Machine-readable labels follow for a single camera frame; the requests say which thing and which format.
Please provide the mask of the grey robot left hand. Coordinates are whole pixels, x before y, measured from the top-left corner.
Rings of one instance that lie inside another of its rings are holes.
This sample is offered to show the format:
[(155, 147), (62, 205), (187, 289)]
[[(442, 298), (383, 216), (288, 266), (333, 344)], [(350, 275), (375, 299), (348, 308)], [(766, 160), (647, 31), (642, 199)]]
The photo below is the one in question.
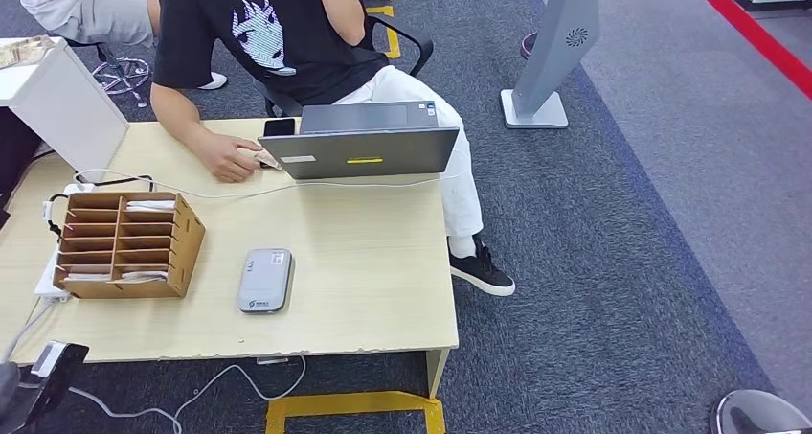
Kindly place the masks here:
[(20, 370), (16, 363), (6, 361), (0, 367), (0, 414), (4, 417), (10, 410), (17, 385), (20, 382)]

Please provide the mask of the person's right hand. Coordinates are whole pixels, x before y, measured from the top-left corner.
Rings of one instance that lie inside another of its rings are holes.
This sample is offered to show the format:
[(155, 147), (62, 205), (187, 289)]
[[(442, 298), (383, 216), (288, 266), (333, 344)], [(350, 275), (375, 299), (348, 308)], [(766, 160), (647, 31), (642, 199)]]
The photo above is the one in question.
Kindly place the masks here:
[(240, 183), (262, 168), (278, 170), (278, 161), (258, 144), (222, 134), (204, 134), (193, 146), (194, 154), (222, 182)]

